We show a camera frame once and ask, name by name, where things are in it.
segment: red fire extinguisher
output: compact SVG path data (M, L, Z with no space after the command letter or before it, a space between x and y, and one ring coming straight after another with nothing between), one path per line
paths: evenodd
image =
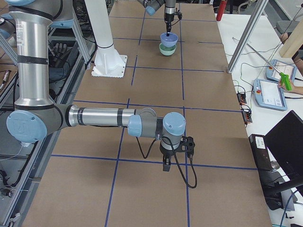
M227 3L227 0L221 0L220 6L219 6L219 11L218 11L218 14L217 14L217 21L221 20L223 12L224 12L225 7L226 7L226 3Z

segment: person's arm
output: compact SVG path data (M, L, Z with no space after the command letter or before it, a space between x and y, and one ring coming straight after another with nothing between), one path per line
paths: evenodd
M291 85L291 87L292 87L292 90L291 90L291 91L288 91L288 92L303 95L303 87L295 86L291 80L290 80L290 85ZM281 85L281 82L280 82L280 81L279 81L279 86L280 86L281 88L283 88L284 90L286 90L285 84Z

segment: blue bowl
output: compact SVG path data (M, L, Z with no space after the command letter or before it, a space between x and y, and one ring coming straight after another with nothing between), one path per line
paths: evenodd
M166 33L160 35L161 43L166 47L172 47L176 45L178 41L178 36L175 33L170 32L169 36Z

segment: blue tape line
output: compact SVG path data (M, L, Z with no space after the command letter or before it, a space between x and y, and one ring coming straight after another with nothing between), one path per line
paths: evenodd
M88 156L76 156L76 155L51 155L52 157L70 157L70 158L83 158L83 159L99 159L105 161L117 161L116 158L108 158L108 157L88 157ZM147 160L135 160L135 159L119 159L121 162L135 162L135 163L151 163L151 164L163 164L162 162L157 161L147 161ZM190 164L180 163L181 166L190 166ZM215 165L202 165L202 164L193 164L193 166L197 167L207 167L207 168L220 168L220 169L242 169L242 170L258 170L257 168L249 168L249 167L235 167L235 166L215 166Z
M185 118L185 107L183 106L183 116ZM186 181L188 182L188 166L187 166L187 153L185 152L185 173L186 173ZM190 227L190 210L189 210L189 191L188 187L186 186L186 201L187 201L187 227Z
M136 162L136 163L151 163L151 164L163 164L163 162L147 161L147 160L133 160L133 159L119 159L122 162Z
M74 100L74 102L82 103L98 103L98 104L111 104L111 105L127 105L127 103L114 103L114 102L98 102L98 101L85 101L85 100ZM145 106L145 107L159 107L159 108L172 108L172 109L183 109L179 106L168 106L168 105L144 105L144 104L132 104L133 106ZM205 110L205 111L220 111L220 112L233 112L241 113L240 110L220 110L220 109L207 109L207 108L195 108L195 107L184 107L186 110Z
M52 157L72 157L72 158L83 158L83 159L98 159L105 161L117 161L116 158L110 158L110 157L90 157L90 156L77 156L77 155L56 155L56 154L52 154Z
M145 106L145 107L159 107L159 108L172 108L172 109L182 109L182 107L178 106L165 106L165 105L144 105L144 104L130 104L133 106Z
M235 167L235 166L214 166L214 165L201 165L201 164L193 164L193 166L197 166L197 167L207 167L207 168L219 168L219 169L258 170L257 168Z
M116 38L113 38L113 39L123 39L123 40L140 40L140 39L135 39L135 38L121 38L121 37L116 37ZM160 42L161 40L160 39L141 39L141 41L157 41L157 42Z
M187 110L206 110L206 111L221 111L221 112L233 112L233 113L241 113L241 110L220 110L220 109L206 109L206 108L192 108L185 107Z
M189 70L183 69L184 71L198 71L198 72L224 72L223 70Z
M135 74L135 72L136 72L137 60L138 60L138 55L136 55L136 60L135 60L135 62L134 62L134 71L133 71L133 78L132 78L132 83L131 83L131 85L133 85L133 82L134 82L134 74Z
M127 18L127 19L143 19L143 17L119 17L119 16L109 16L109 18ZM146 20L163 20L162 18L146 17ZM191 19L182 19L184 21L201 21L201 22L217 22L215 20L191 20Z
M114 102L98 102L98 101L86 101L86 100L74 100L79 103L98 103L98 104L113 104L113 105L127 105L127 103L114 103Z
M138 66L139 69L151 69L151 70L181 70L181 69L169 69L169 68L155 68L155 67L144 67Z
M118 156L117 156L117 161L116 161L116 166L115 166L115 172L114 172L114 179L113 179L113 182L112 182L112 188L111 188L111 190L110 190L110 196L109 196L109 202L108 202L107 214L106 214L106 219L105 219L104 227L107 227L107 223L108 223L109 212L110 212L110 206L111 206L111 203L112 203L113 192L114 192L114 186L115 186L116 175L117 175L117 169L118 169L118 164L119 164L119 157L120 157L120 152L121 152L121 145L122 145L122 140L123 140L123 135L124 135L124 129L125 129L125 128L122 129L122 133L121 133L119 151L118 151Z
M0 65L15 65L14 63L0 63Z
M200 44L223 44L223 43L216 43L216 42L198 42Z
M184 76L183 76L183 55L182 55L182 31L181 31L181 21L180 24L180 54L181 54L181 76L182 76L182 100L185 100L185 91L184 91Z
M119 16L108 16L109 18L127 18L127 19L143 19L142 17L119 17Z
M139 69L152 69L152 70L183 70L183 71L199 71L199 72L224 72L223 70L190 70L190 69L170 69L170 68L156 68L137 66Z
M4 54L2 54L2 56L0 57L0 59L3 57L5 55L5 53Z
M135 38L113 38L113 39L139 40L139 39L135 39Z
M184 21L201 21L201 22L217 22L216 20L190 20L190 19L182 19Z
M146 13L146 11L144 11L144 16L143 16L143 22L142 22L142 27L141 27L141 32L140 32L140 39L139 39L139 43L138 43L139 46L140 46L141 37L142 37L142 31L143 31L144 20L145 20L145 13Z

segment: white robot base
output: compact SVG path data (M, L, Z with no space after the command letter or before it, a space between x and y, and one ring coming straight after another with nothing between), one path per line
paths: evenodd
M120 55L114 48L110 53L98 49L91 75L94 77L122 78L124 76L126 62L127 55Z

